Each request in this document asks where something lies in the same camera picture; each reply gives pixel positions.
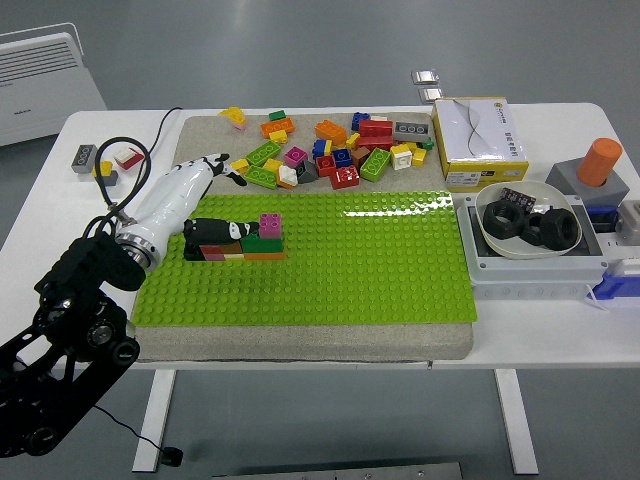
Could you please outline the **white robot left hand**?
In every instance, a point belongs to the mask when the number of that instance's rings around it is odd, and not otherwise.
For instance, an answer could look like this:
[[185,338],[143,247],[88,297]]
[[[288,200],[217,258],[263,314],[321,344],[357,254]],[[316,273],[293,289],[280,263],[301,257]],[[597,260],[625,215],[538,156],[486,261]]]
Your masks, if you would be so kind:
[[211,154],[178,164],[161,176],[133,215],[135,222],[119,229],[116,241],[141,247],[156,263],[167,253],[172,235],[196,209],[216,176],[231,178],[245,187],[248,182],[227,164],[228,154]]

